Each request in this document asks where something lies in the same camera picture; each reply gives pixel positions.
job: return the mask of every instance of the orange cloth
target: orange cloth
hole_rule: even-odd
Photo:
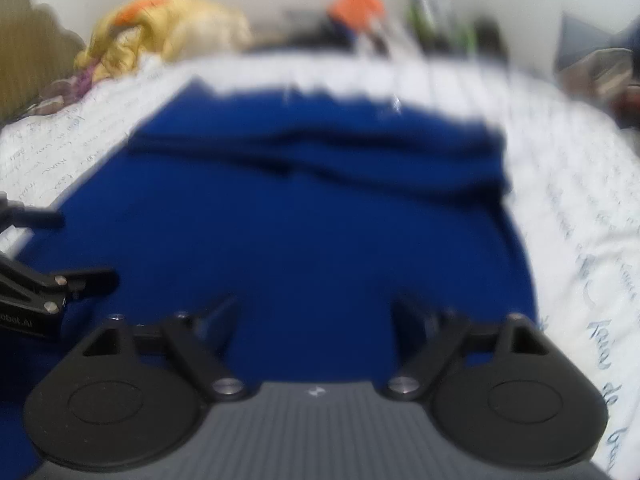
[[[385,6],[382,0],[336,0],[328,13],[355,32],[369,32],[371,19],[382,18]]]

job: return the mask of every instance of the dark blue fabric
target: dark blue fabric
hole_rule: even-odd
[[[226,362],[249,383],[385,381],[402,292],[476,320],[535,317],[502,148],[408,107],[189,86],[63,203],[63,230],[20,254],[42,271],[113,266],[121,284],[69,308],[59,348],[3,335],[0,478],[34,463],[25,394],[107,314],[148,323],[236,293]]]

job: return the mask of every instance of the bed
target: bed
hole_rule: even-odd
[[[194,76],[219,94],[284,88],[411,105],[498,126],[507,139],[508,209],[529,255],[540,326],[602,391],[609,425],[594,462],[640,476],[640,162],[615,124],[519,72],[445,59],[386,62],[329,54],[219,56],[108,80],[78,104],[0,134],[1,189],[12,200],[64,200],[135,126]],[[0,251],[29,234],[10,229]],[[180,233],[168,235],[169,242]]]

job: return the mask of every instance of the white logo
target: white logo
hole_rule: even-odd
[[[326,393],[326,390],[322,386],[314,386],[313,388],[309,388],[306,392],[317,399],[318,397],[322,397]]]

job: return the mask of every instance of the black object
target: black object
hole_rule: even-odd
[[[56,211],[27,208],[0,193],[0,232],[13,225],[61,228]],[[69,300],[102,296],[118,286],[113,269],[63,270],[41,274],[0,252],[0,326],[25,334],[56,338]]]
[[[394,320],[406,359],[382,391],[265,383],[250,392],[206,349],[224,348],[237,312],[226,298],[157,326],[108,320],[25,403],[26,431],[46,460],[30,478],[154,480],[197,470],[301,479],[333,463],[330,477],[341,479],[370,474],[376,460],[424,480],[606,478],[588,463],[606,427],[604,400],[521,315],[476,325],[425,316],[402,298]],[[209,334],[207,345],[198,332]],[[145,353],[167,365],[144,364]]]

